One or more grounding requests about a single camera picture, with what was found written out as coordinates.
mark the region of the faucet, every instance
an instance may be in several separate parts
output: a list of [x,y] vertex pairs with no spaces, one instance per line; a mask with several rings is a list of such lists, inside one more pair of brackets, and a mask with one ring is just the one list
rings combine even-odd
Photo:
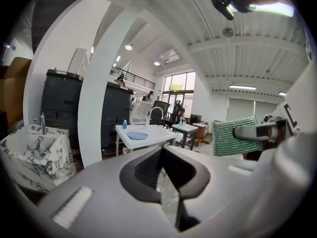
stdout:
[[152,111],[153,111],[154,109],[160,109],[160,110],[162,111],[162,118],[161,118],[161,119],[162,119],[162,120],[164,119],[164,111],[163,111],[163,109],[161,109],[160,107],[154,107],[154,108],[151,109],[150,114],[149,114],[148,117],[147,117],[147,123],[146,123],[146,125],[149,125],[149,124],[150,124],[151,114],[152,114]]
[[41,129],[42,129],[42,135],[46,135],[46,126],[45,126],[45,115],[44,113],[39,112],[41,115],[38,118],[35,118],[34,121],[37,121],[38,119],[41,120]]

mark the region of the ceiling light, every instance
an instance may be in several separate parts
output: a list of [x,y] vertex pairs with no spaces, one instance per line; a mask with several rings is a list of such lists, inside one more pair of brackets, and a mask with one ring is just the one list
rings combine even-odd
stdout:
[[132,50],[132,44],[131,44],[131,45],[130,45],[130,44],[125,45],[125,49],[126,49],[126,50]]
[[243,86],[243,85],[230,85],[230,88],[237,88],[237,89],[248,89],[248,90],[256,90],[257,88],[254,86]]
[[[228,9],[231,12],[237,12],[237,9],[234,8],[232,5],[229,5]],[[273,4],[256,5],[256,8],[254,9],[254,11],[278,13],[288,17],[294,16],[294,8],[290,5],[287,5],[281,2],[277,2]]]

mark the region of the marble sink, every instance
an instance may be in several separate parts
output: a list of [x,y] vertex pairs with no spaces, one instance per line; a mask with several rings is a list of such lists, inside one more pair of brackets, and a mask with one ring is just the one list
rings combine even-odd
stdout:
[[66,129],[27,125],[0,141],[0,154],[14,183],[49,192],[76,174]]

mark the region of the green cloth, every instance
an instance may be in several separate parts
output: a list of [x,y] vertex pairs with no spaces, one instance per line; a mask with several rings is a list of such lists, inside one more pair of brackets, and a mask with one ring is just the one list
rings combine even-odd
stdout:
[[225,156],[262,151],[262,142],[238,139],[233,136],[234,128],[257,124],[255,116],[235,121],[214,122],[212,126],[213,154]]

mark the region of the water bottle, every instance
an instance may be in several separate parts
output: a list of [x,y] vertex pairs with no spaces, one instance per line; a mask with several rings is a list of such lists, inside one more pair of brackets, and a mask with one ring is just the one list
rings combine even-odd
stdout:
[[127,120],[124,120],[124,121],[123,121],[123,129],[126,129],[126,128],[127,128],[127,125],[128,125]]

